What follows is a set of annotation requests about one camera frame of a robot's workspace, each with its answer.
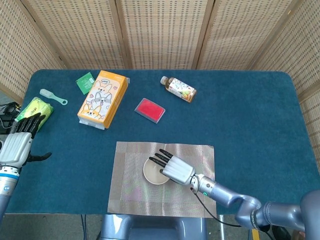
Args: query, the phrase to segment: placemat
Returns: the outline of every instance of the placemat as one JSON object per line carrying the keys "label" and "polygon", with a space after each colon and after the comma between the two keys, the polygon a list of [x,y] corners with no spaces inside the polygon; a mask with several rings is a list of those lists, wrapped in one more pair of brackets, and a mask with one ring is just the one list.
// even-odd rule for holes
{"label": "placemat", "polygon": [[[143,167],[148,157],[165,149],[214,179],[214,148],[208,145],[117,142],[108,202],[108,213],[146,216],[210,218],[189,186],[171,180],[161,185],[148,182]],[[216,215],[216,203],[198,193]]]}

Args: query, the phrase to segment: bowl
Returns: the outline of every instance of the bowl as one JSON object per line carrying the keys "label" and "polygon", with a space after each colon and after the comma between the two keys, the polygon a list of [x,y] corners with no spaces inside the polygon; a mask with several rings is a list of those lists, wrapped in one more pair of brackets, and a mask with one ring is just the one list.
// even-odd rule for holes
{"label": "bowl", "polygon": [[145,179],[151,184],[165,184],[166,182],[168,182],[170,178],[160,173],[161,169],[164,168],[156,164],[154,161],[147,159],[143,165],[143,175]]}

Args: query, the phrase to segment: bottle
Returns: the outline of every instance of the bottle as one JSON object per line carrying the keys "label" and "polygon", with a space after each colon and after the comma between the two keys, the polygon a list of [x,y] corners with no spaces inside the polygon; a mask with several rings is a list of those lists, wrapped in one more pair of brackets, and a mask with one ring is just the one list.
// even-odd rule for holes
{"label": "bottle", "polygon": [[195,90],[193,87],[174,77],[169,78],[163,76],[160,83],[164,85],[165,89],[167,89],[170,93],[173,93],[179,98],[186,100],[188,103],[191,103],[197,93],[197,90]]}

